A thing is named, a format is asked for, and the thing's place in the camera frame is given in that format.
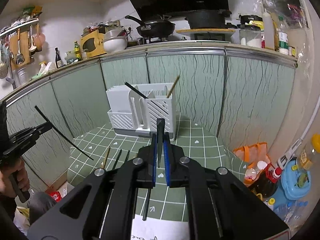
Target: dish drying rack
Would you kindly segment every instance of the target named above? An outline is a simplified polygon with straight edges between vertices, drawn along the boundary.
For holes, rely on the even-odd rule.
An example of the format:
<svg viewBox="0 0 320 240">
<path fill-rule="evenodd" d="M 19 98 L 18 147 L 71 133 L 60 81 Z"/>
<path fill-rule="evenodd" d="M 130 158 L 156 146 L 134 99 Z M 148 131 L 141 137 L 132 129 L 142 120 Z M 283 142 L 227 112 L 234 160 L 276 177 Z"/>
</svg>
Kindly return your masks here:
<svg viewBox="0 0 320 240">
<path fill-rule="evenodd" d="M 173 83 L 132 85 L 147 97 L 144 99 L 127 86 L 114 86 L 106 91 L 110 110 L 108 116 L 117 135 L 151 137 L 157 132 L 157 119 L 165 120 L 164 131 L 170 140 L 176 133 L 175 89 Z"/>
</svg>

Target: yellow bottle cap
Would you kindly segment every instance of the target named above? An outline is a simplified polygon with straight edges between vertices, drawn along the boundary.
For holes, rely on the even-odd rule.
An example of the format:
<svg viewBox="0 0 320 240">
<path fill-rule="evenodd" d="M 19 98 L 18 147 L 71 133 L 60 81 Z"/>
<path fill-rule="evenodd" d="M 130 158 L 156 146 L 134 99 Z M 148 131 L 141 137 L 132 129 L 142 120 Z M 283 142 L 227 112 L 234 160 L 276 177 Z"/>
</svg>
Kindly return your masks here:
<svg viewBox="0 0 320 240">
<path fill-rule="evenodd" d="M 320 153 L 320 134 L 315 133 L 311 139 L 311 142 L 317 153 Z"/>
<path fill-rule="evenodd" d="M 274 198 L 270 198 L 270 199 L 268 200 L 268 204 L 269 204 L 269 205 L 273 205 L 275 202 L 276 202 L 276 200 L 275 200 Z"/>
</svg>

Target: hand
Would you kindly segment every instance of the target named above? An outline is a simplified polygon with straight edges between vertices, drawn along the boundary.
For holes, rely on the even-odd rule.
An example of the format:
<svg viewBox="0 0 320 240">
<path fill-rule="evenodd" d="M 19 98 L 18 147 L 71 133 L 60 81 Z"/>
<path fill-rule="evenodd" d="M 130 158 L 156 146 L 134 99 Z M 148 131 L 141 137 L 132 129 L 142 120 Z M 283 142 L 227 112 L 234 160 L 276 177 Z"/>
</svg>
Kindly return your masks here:
<svg viewBox="0 0 320 240">
<path fill-rule="evenodd" d="M 13 167 L 4 167 L 0 169 L 0 193 L 4 196 L 12 198 L 17 196 L 9 180 L 9 176 L 15 171 L 18 171 L 18 187 L 22 189 L 22 191 L 27 191 L 30 188 L 30 182 L 28 173 L 24 167 L 24 161 L 22 158 L 19 158 Z"/>
</svg>

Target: frying pan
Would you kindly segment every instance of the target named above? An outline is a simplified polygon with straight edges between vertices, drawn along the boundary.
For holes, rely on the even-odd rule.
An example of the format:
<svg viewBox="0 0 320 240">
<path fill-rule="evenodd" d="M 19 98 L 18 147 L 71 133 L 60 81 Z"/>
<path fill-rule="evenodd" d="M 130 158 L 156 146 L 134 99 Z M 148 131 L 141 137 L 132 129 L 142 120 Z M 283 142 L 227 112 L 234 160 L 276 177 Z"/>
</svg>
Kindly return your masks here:
<svg viewBox="0 0 320 240">
<path fill-rule="evenodd" d="M 166 38 L 173 33 L 175 27 L 174 23 L 164 19 L 143 22 L 130 15 L 125 18 L 140 24 L 137 31 L 143 38 Z"/>
</svg>

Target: green checkered tablecloth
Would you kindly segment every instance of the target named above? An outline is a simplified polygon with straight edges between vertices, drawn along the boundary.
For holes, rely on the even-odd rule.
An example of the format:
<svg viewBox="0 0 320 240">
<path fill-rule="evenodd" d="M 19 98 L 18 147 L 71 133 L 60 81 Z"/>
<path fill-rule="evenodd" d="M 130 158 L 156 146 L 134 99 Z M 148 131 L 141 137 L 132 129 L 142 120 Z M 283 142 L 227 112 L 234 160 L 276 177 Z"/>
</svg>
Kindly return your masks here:
<svg viewBox="0 0 320 240">
<path fill-rule="evenodd" d="M 171 142 L 183 148 L 185 156 L 198 161 L 203 167 L 216 169 L 220 166 L 228 168 L 237 178 L 243 181 L 246 163 L 239 160 L 220 140 L 194 123 L 190 118 L 177 114 L 177 135 Z M 90 132 L 74 139 L 75 144 L 88 153 L 94 160 L 90 160 L 74 147 L 71 148 L 68 182 L 76 186 L 95 168 L 99 168 L 110 146 L 111 151 L 106 163 L 106 170 L 111 170 L 117 154 L 122 154 L 116 165 L 121 167 L 128 150 L 129 160 L 135 158 L 141 147 L 151 144 L 151 139 L 118 136 L 113 131 L 111 123 L 97 127 Z M 164 174 L 164 157 L 161 166 L 157 168 L 156 187 L 151 191 L 148 217 L 157 219 L 188 221 L 186 210 L 186 194 L 184 188 L 167 187 Z M 136 214 L 142 215 L 146 202 L 147 190 L 139 189 Z"/>
</svg>

